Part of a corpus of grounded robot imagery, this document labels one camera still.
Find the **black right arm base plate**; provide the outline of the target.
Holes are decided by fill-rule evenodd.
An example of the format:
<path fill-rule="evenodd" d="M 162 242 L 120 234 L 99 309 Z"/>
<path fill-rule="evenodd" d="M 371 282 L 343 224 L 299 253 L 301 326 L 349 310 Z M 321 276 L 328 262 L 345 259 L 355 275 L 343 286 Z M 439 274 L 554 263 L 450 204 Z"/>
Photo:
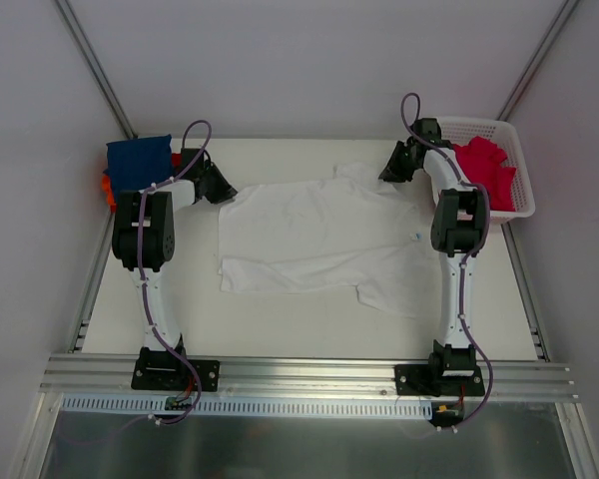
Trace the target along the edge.
<path fill-rule="evenodd" d="M 485 395 L 485 385 L 479 367 L 469 376 L 438 376 L 424 364 L 397 364 L 393 372 L 396 393 L 399 396 Z"/>

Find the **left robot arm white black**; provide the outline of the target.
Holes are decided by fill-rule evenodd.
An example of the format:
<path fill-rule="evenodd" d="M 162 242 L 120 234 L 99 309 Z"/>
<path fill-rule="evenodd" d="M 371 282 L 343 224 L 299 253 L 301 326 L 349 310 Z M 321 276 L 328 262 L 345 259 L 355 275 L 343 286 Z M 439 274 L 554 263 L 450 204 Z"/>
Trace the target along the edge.
<path fill-rule="evenodd" d="M 183 337 L 166 292 L 164 274 L 176 249 L 175 213 L 202 200 L 220 205 L 237 190 L 206 150 L 183 148 L 176 172 L 160 187 L 122 191 L 117 200 L 112 250 L 129 272 L 145 316 L 144 347 L 183 353 Z"/>

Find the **white t shirt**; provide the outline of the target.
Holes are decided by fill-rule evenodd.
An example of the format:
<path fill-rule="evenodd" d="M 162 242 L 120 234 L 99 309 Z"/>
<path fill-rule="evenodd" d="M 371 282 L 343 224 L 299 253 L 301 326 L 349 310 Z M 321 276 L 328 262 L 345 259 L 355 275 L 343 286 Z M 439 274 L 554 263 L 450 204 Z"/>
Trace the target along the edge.
<path fill-rule="evenodd" d="M 243 189 L 219 213 L 221 289 L 301 294 L 350 287 L 360 303 L 438 320 L 441 278 L 418 185 L 360 163 L 332 178 Z"/>

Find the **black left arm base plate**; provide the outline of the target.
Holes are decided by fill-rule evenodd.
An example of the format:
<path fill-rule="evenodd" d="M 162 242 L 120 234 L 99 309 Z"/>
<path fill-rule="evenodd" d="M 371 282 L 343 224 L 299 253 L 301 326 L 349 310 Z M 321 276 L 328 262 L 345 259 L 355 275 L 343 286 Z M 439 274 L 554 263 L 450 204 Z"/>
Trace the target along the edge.
<path fill-rule="evenodd" d="M 193 392 L 216 392 L 221 364 L 216 360 L 190 359 L 190 365 L 198 374 L 197 381 L 190 368 L 167 350 L 140 349 L 131 380 L 133 390 L 178 391 L 191 388 Z"/>

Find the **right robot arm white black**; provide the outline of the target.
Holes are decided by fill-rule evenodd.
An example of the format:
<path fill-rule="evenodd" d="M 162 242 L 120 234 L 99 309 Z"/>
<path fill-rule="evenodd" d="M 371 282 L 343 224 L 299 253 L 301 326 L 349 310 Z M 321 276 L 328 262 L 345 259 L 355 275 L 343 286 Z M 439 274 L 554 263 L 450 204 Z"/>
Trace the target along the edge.
<path fill-rule="evenodd" d="M 435 364 L 427 369 L 426 380 L 434 392 L 445 395 L 460 386 L 481 352 L 471 333 L 470 301 L 476 257 L 489 231 L 489 198 L 484 186 L 462 172 L 435 119 L 416 120 L 406 129 L 408 139 L 395 144 L 378 178 L 405 183 L 422 170 L 439 187 L 430 242 L 442 271 L 441 338 L 433 342 L 429 360 Z"/>

